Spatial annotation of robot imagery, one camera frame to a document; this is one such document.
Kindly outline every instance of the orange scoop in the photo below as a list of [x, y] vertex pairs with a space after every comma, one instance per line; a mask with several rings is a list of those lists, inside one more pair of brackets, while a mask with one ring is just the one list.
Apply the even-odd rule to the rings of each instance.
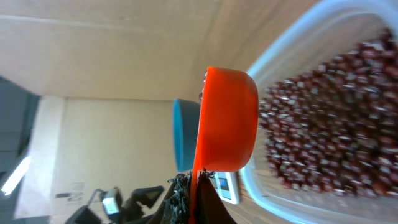
[[250, 159], [257, 131], [258, 93], [244, 72], [208, 67], [200, 108], [197, 148], [190, 192], [195, 223], [198, 171], [236, 172]]

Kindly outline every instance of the pile of beans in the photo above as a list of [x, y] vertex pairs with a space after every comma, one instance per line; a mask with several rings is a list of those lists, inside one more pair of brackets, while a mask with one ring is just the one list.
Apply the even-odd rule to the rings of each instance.
[[388, 30], [265, 93], [266, 158], [286, 189], [398, 198], [398, 45]]

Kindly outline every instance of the clear plastic bin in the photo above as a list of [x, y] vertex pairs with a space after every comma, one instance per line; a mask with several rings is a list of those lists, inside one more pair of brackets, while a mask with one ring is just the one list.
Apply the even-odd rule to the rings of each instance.
[[[248, 70], [260, 94], [267, 85], [314, 69], [345, 53], [355, 43], [375, 38], [389, 27], [398, 37], [398, 1], [327, 0], [318, 3], [287, 29]], [[285, 190], [271, 177], [258, 130], [251, 160], [241, 169], [253, 200], [293, 223], [398, 223], [398, 200], [343, 198]]]

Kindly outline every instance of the blue bowl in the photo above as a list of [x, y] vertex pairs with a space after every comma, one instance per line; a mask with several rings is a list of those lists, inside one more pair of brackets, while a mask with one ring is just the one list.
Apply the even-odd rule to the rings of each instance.
[[173, 105], [173, 137], [175, 163], [179, 172], [193, 169], [197, 146], [200, 104], [175, 99]]

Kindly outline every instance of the digital scale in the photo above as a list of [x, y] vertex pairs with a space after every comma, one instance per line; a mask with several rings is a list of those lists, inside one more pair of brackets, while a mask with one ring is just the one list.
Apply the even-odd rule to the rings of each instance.
[[214, 178], [209, 178], [220, 199], [232, 203], [239, 203], [239, 185], [234, 172], [216, 172]]

